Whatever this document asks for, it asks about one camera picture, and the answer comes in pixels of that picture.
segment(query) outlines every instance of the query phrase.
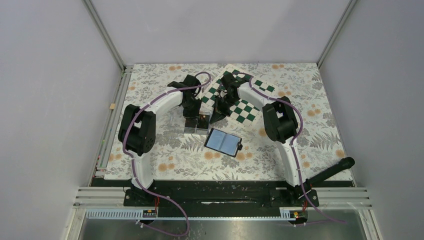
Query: gray floor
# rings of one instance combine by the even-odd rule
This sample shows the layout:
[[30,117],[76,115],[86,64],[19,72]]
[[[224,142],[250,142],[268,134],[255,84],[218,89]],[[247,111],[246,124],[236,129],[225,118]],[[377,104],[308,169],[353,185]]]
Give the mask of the gray floor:
[[[348,224],[319,223],[292,227],[286,221],[190,221],[191,230],[185,237],[171,237],[140,228],[133,220],[86,219],[80,240],[361,240],[366,239],[359,215],[354,210],[327,211],[332,217]],[[309,222],[322,220],[318,213],[309,211]],[[183,221],[155,221],[152,226],[181,233]]]

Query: floral tablecloth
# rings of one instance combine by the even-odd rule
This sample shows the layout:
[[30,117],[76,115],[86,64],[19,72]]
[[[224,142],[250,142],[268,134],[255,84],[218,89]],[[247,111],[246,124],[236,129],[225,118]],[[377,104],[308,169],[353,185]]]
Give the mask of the floral tablecloth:
[[[162,93],[172,81],[181,82],[187,74],[207,71],[216,77],[226,64],[136,64],[125,96],[128,104],[141,106]],[[336,121],[315,63],[234,64],[255,78],[275,86],[275,96],[287,96],[302,113],[304,129],[297,139],[301,164],[307,177],[334,165],[345,156]],[[198,77],[201,82],[206,75]],[[184,126],[182,109],[173,108],[157,120],[156,142],[151,151],[151,170],[161,180],[284,180],[283,165],[273,142],[265,133],[261,119],[248,129],[226,119],[213,128],[242,138],[243,149],[236,157],[203,147],[205,135],[180,134]],[[123,154],[117,134],[104,178],[127,180],[131,176],[130,158]],[[332,180],[352,180],[349,170]]]

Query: purple cable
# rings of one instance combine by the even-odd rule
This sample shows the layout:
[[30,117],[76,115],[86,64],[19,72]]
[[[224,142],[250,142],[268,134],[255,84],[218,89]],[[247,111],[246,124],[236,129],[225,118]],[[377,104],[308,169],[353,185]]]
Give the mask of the purple cable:
[[318,208],[317,208],[317,207],[316,207],[316,206],[315,206],[315,205],[311,202],[311,200],[309,199],[308,195],[306,194],[305,187],[304,187],[304,185],[303,185],[303,179],[302,179],[302,173],[301,173],[301,165],[299,164],[298,155],[296,154],[296,150],[295,150],[295,147],[294,147],[294,145],[293,145],[293,143],[295,142],[296,138],[297,138],[297,137],[301,134],[301,132],[302,132],[302,130],[303,130],[303,128],[304,128],[304,120],[303,120],[303,118],[302,118],[302,116],[301,116],[301,112],[300,112],[300,111],[299,111],[299,110],[298,110],[295,106],[293,106],[291,103],[286,102],[286,101],[283,101],[283,100],[278,99],[278,98],[274,98],[274,97],[267,96],[267,95],[265,95],[264,93],[262,93],[262,92],[260,92],[259,90],[257,90],[256,88],[254,88],[254,87],[252,86],[252,79],[253,79],[253,76],[252,76],[252,75],[247,74],[247,73],[244,73],[244,72],[237,72],[237,74],[244,74],[244,75],[251,76],[251,78],[250,78],[250,80],[249,80],[249,87],[250,87],[250,89],[252,89],[255,93],[257,93],[257,94],[261,95],[261,96],[262,96],[262,97],[264,97],[264,98],[267,98],[267,99],[272,100],[272,101],[277,101],[277,102],[280,102],[280,103],[282,103],[282,104],[285,104],[285,105],[289,106],[290,108],[292,108],[292,109],[296,112],[297,116],[299,116],[299,120],[300,120],[300,128],[299,128],[299,131],[297,132],[297,134],[296,134],[296,135],[294,135],[293,139],[291,139],[291,141],[290,141],[290,147],[291,147],[291,150],[293,151],[294,160],[296,161],[297,172],[298,172],[298,174],[299,174],[300,187],[301,187],[301,189],[302,189],[303,195],[304,195],[304,197],[306,198],[306,200],[308,201],[308,203],[309,203],[309,204],[313,207],[313,209],[315,209],[315,210],[316,210],[318,213],[320,213],[322,216],[326,217],[327,219],[329,219],[329,220],[331,220],[331,221],[333,221],[333,222],[337,222],[337,223],[341,223],[341,224],[347,224],[347,222],[346,222],[346,221],[344,221],[344,220],[335,219],[335,218],[332,218],[332,217],[328,216],[327,214],[323,213],[323,211],[319,210],[319,209],[318,209]]
[[184,217],[185,217],[185,222],[187,223],[187,230],[184,232],[184,233],[180,233],[180,234],[175,234],[175,233],[170,233],[170,232],[167,232],[167,231],[164,231],[164,230],[161,230],[161,229],[159,229],[159,228],[156,228],[156,227],[153,227],[153,226],[150,226],[150,225],[143,225],[143,223],[141,224],[141,226],[146,226],[147,228],[149,228],[149,229],[153,229],[153,230],[155,230],[155,231],[158,231],[158,232],[160,232],[160,233],[163,233],[163,234],[166,234],[166,235],[169,235],[169,236],[173,236],[173,237],[183,237],[183,236],[185,236],[185,235],[187,235],[188,233],[189,233],[189,231],[190,231],[190,222],[189,222],[189,217],[187,216],[187,213],[184,211],[184,209],[177,203],[177,202],[175,202],[174,200],[172,200],[172,199],[170,199],[170,198],[168,198],[168,197],[166,197],[166,196],[164,196],[164,195],[160,195],[160,194],[157,194],[157,193],[154,193],[154,192],[152,192],[152,191],[149,191],[147,188],[145,188],[143,185],[142,185],[142,183],[140,182],[140,180],[139,180],[139,178],[138,178],[138,176],[137,176],[137,173],[136,173],[136,163],[135,163],[135,159],[134,159],[134,155],[132,154],[132,153],[130,153],[130,152],[128,152],[126,149],[125,149],[125,147],[127,146],[127,140],[128,140],[128,135],[130,134],[130,130],[131,130],[131,128],[134,126],[134,123],[136,122],[136,119],[140,116],[140,114],[144,111],[144,110],[146,110],[149,106],[151,106],[152,104],[154,104],[155,102],[157,102],[159,99],[161,99],[161,98],[163,98],[165,95],[167,95],[167,94],[170,94],[170,93],[174,93],[174,92],[177,92],[177,91],[183,91],[183,90],[190,90],[190,89],[197,89],[197,88],[202,88],[203,86],[205,86],[205,85],[207,85],[211,80],[212,80],[212,77],[211,77],[211,75],[208,73],[208,72],[206,72],[206,71],[202,71],[202,72],[199,72],[199,73],[197,73],[196,75],[195,75],[195,77],[197,77],[197,76],[199,76],[200,74],[207,74],[207,76],[209,77],[209,80],[207,80],[207,82],[205,82],[205,83],[203,83],[202,85],[199,85],[199,86],[189,86],[189,87],[183,87],[183,88],[176,88],[176,89],[172,89],[172,90],[170,90],[170,91],[168,91],[168,92],[164,92],[164,93],[162,93],[161,95],[159,95],[159,96],[157,96],[155,99],[153,99],[150,103],[148,103],[148,104],[146,104],[144,107],[142,107],[142,108],[140,108],[140,110],[135,114],[135,116],[134,116],[134,118],[131,120],[131,122],[129,123],[129,126],[128,126],[128,129],[126,130],[126,132],[125,132],[125,136],[124,136],[124,138],[123,138],[123,141],[122,141],[122,151],[123,151],[123,153],[124,154],[126,154],[126,155],[128,155],[128,156],[130,156],[131,157],[131,168],[132,168],[132,174],[134,175],[134,178],[135,178],[135,181],[137,182],[137,184],[140,186],[140,188],[143,190],[143,191],[145,191],[146,193],[148,193],[148,194],[151,194],[151,195],[153,195],[153,196],[156,196],[156,197],[159,197],[159,198],[162,198],[162,199],[165,199],[165,200],[167,200],[167,201],[170,201],[171,203],[173,203],[175,206],[177,206],[178,208],[179,208],[179,210],[182,212],[182,214],[184,215]]

